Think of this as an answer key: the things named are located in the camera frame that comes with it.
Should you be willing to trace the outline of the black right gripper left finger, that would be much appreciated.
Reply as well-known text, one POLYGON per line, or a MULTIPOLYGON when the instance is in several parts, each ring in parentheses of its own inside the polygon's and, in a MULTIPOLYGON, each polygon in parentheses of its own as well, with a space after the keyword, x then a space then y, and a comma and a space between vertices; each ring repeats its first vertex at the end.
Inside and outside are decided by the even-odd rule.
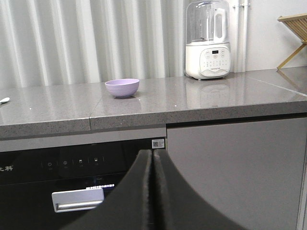
POLYGON ((64 230, 148 230, 152 151, 140 150, 133 165, 98 207, 64 230))

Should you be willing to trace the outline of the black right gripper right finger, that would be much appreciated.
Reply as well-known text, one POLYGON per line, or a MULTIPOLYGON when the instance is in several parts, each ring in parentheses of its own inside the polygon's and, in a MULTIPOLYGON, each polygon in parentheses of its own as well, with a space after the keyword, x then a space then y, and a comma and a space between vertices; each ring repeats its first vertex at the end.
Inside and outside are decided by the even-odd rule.
POLYGON ((188 184, 165 149, 153 151, 154 215, 159 230, 243 230, 188 184))

